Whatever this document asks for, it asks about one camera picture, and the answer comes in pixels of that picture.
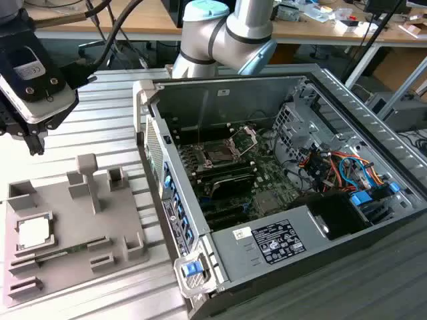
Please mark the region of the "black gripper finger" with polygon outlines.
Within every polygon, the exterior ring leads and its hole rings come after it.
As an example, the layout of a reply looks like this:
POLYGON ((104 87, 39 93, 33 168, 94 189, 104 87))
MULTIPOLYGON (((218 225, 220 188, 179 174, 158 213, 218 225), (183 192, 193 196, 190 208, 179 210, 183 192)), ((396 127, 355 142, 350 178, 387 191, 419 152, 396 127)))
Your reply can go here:
POLYGON ((60 116, 56 115, 35 124, 24 124, 25 134, 23 136, 30 155, 43 155, 45 152, 44 138, 48 130, 54 130, 60 125, 60 116))

